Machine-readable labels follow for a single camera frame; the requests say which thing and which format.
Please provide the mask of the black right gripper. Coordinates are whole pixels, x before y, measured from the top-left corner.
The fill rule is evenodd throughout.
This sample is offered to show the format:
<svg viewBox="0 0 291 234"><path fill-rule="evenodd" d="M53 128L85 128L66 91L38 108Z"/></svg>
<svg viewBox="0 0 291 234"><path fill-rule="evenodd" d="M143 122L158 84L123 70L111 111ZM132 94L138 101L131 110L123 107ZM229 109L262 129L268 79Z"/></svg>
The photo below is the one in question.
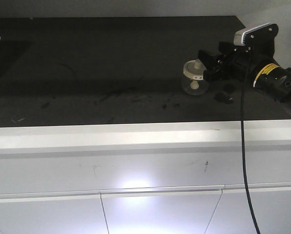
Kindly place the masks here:
<svg viewBox="0 0 291 234"><path fill-rule="evenodd" d="M257 51L237 52L238 47L230 42L220 41L220 55L204 50L198 51L198 59L205 66L203 78L207 82L235 79L245 81L245 77L253 84L261 75L265 65L265 55Z"/></svg>

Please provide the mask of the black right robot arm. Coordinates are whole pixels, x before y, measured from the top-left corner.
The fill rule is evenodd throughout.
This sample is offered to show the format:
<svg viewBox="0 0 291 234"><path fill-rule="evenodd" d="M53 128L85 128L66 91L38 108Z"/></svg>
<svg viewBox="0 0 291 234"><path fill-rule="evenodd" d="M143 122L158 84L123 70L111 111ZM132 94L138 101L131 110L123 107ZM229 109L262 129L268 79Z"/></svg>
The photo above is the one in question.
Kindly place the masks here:
<svg viewBox="0 0 291 234"><path fill-rule="evenodd" d="M238 80L274 100L291 116L291 68L283 68L275 61L272 43L236 46L220 42L218 49L218 55L198 52L207 82Z"/></svg>

